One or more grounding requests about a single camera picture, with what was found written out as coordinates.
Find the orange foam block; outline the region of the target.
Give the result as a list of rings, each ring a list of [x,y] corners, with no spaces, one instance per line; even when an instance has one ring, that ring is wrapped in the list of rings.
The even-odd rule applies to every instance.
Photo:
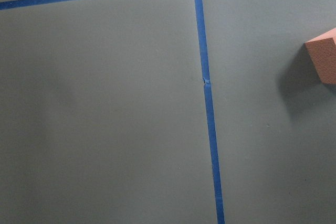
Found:
[[[335,85],[335,28],[306,41],[305,47],[321,82]]]

